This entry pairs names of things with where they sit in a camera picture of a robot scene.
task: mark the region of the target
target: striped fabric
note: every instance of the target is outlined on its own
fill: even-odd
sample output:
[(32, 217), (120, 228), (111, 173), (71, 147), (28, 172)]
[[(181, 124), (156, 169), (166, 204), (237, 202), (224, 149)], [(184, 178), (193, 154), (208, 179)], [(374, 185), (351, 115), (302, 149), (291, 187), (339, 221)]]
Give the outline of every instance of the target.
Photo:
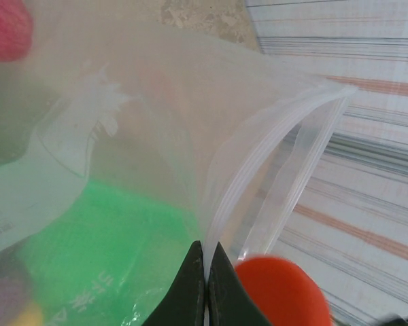
[[(264, 53), (360, 88), (273, 252), (300, 265), (344, 323), (408, 316), (408, 0), (246, 5)], [(277, 154), (233, 254), (279, 168)]]

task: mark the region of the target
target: plastic bag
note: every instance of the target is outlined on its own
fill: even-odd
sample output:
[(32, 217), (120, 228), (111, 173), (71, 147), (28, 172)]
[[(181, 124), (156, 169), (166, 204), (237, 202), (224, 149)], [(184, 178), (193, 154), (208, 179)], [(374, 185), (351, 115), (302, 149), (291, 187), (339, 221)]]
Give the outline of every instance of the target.
[(0, 266), (47, 325), (142, 323), (197, 238), (208, 275), (292, 137), (242, 254), (272, 247), (354, 92), (114, 3), (27, 1), (33, 48), (0, 64)]

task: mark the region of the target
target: clear plastic bag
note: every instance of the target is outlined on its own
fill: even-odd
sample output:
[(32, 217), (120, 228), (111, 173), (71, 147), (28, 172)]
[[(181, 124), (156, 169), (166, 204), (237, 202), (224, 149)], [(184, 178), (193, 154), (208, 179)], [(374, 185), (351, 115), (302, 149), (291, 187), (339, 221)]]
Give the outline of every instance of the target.
[(18, 260), (47, 325), (140, 324), (197, 238), (208, 275), (292, 137), (242, 249), (266, 252), (354, 92), (114, 3), (27, 1), (33, 47), (0, 64), (0, 266)]

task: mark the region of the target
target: pink ball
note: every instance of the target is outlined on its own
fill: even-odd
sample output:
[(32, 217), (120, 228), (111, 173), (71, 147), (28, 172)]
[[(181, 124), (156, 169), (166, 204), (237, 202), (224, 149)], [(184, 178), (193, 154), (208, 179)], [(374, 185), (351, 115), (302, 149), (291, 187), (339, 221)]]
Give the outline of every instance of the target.
[(22, 0), (0, 0), (0, 62), (23, 58), (32, 32), (33, 20)]

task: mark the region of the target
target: yellow object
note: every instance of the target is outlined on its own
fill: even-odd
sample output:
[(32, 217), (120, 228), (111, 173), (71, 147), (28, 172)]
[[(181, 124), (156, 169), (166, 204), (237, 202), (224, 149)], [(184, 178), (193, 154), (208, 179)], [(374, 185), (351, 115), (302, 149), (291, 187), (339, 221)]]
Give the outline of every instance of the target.
[(35, 302), (31, 302), (8, 326), (42, 326), (43, 321), (44, 316), (41, 307)]

